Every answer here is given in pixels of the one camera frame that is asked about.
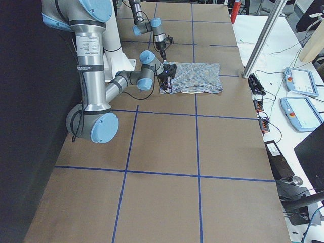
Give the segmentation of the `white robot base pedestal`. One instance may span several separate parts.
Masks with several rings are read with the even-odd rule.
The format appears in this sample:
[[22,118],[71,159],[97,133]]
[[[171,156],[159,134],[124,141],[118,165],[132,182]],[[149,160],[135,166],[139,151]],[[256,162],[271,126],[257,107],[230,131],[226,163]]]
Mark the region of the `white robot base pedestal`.
[[113,1],[112,14],[106,22],[106,30],[103,32],[103,60],[105,81],[109,82],[115,78],[119,71],[134,71],[136,66],[135,59],[128,59],[122,50],[117,21],[115,17]]

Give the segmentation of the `black monitor on arm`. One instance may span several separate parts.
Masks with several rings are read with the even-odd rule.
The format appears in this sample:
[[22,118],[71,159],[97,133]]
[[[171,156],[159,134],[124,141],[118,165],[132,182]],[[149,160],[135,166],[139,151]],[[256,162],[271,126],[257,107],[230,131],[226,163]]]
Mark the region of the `black monitor on arm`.
[[302,140],[294,152],[315,194],[311,195],[305,187],[277,181],[279,199],[292,225],[321,225],[323,215],[314,213],[318,203],[323,202],[323,125]]

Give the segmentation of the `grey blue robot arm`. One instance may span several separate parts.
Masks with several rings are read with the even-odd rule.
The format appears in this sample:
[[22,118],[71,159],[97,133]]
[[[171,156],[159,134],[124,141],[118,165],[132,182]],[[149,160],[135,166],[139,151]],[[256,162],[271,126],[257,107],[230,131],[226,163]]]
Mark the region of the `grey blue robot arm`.
[[129,1],[130,8],[133,14],[133,33],[135,36],[140,36],[145,33],[153,33],[153,42],[156,50],[160,53],[163,63],[167,62],[166,49],[167,42],[173,44],[173,38],[166,35],[164,32],[161,18],[149,19],[146,13],[141,9],[141,1]]
[[173,39],[163,30],[161,19],[146,17],[140,1],[130,1],[136,36],[152,32],[161,57],[145,50],[140,56],[141,69],[122,51],[112,1],[42,1],[46,26],[75,34],[77,70],[80,75],[82,102],[66,118],[74,138],[107,143],[118,131],[119,121],[110,102],[129,85],[148,91],[158,78],[166,88],[176,74],[176,65],[168,64],[166,44]]

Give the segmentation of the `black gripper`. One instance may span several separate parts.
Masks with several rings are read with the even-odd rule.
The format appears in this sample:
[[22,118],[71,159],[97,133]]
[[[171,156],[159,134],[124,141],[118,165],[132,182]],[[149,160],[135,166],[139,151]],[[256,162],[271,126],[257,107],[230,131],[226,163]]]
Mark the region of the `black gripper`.
[[174,43],[174,40],[173,40],[173,37],[171,37],[171,36],[167,36],[164,39],[161,39],[160,37],[154,38],[155,49],[161,54],[163,63],[167,62],[167,56],[166,56],[165,50],[173,43]]
[[176,64],[163,64],[163,69],[161,73],[158,74],[158,80],[161,88],[171,87],[171,80],[175,78],[176,70]]

